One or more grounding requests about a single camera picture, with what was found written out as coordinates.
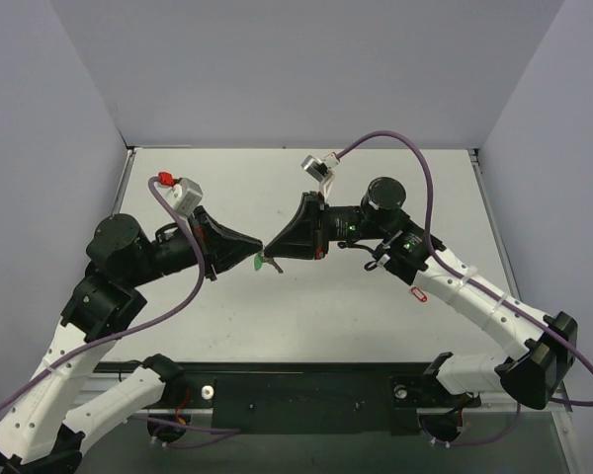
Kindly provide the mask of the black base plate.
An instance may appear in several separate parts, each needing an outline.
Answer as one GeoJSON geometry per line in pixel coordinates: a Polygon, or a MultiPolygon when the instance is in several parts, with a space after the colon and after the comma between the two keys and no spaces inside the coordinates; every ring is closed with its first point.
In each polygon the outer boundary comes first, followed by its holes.
{"type": "Polygon", "coordinates": [[[415,435],[425,410],[454,429],[477,408],[470,392],[452,395],[427,362],[184,362],[187,389],[149,404],[151,413],[212,413],[216,429],[245,435],[415,435]]]}

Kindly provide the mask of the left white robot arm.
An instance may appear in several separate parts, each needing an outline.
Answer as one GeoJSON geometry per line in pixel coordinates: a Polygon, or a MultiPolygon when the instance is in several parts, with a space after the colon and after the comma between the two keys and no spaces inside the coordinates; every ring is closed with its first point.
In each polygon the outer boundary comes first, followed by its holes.
{"type": "Polygon", "coordinates": [[[101,221],[86,249],[86,276],[61,312],[33,387],[10,403],[0,421],[3,472],[72,473],[93,444],[135,412],[189,402],[192,388],[184,369],[157,354],[104,394],[80,408],[72,406],[145,306],[139,286],[190,267],[198,267],[202,278],[215,279],[262,247],[260,240],[217,223],[202,207],[183,225],[159,229],[155,240],[128,214],[101,221]]]}

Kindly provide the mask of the red key tag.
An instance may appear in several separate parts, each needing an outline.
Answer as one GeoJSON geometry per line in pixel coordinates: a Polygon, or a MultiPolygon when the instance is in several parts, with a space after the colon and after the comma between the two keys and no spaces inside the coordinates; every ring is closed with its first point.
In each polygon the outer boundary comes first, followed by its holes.
{"type": "Polygon", "coordinates": [[[422,303],[425,303],[428,300],[426,293],[419,287],[412,286],[409,292],[422,303]]]}

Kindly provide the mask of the green key tag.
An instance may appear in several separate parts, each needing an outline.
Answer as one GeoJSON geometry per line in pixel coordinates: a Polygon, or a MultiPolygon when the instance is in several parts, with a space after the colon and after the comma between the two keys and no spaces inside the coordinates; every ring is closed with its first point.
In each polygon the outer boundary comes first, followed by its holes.
{"type": "Polygon", "coordinates": [[[265,264],[265,260],[262,255],[258,254],[254,257],[253,266],[254,271],[259,272],[265,264]]]}

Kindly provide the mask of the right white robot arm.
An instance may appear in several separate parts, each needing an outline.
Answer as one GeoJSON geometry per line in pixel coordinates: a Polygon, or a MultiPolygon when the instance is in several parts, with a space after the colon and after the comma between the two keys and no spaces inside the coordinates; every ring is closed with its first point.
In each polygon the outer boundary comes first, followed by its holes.
{"type": "Polygon", "coordinates": [[[382,268],[439,298],[499,346],[487,355],[439,355],[422,378],[424,397],[443,404],[467,392],[505,392],[528,408],[543,409],[574,363],[559,340],[576,342],[576,321],[565,313],[551,317],[526,308],[500,292],[439,239],[427,237],[403,210],[405,199],[403,185],[389,177],[372,180],[355,206],[331,206],[321,193],[305,193],[263,254],[321,260],[332,242],[361,248],[367,240],[378,241],[366,270],[382,268]]]}

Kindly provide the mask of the silver key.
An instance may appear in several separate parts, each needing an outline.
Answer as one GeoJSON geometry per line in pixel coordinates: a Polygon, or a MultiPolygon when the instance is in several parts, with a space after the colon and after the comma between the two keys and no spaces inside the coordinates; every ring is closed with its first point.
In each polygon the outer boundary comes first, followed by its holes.
{"type": "Polygon", "coordinates": [[[263,264],[273,267],[280,275],[284,273],[284,270],[279,266],[274,258],[261,256],[260,259],[263,264]]]}

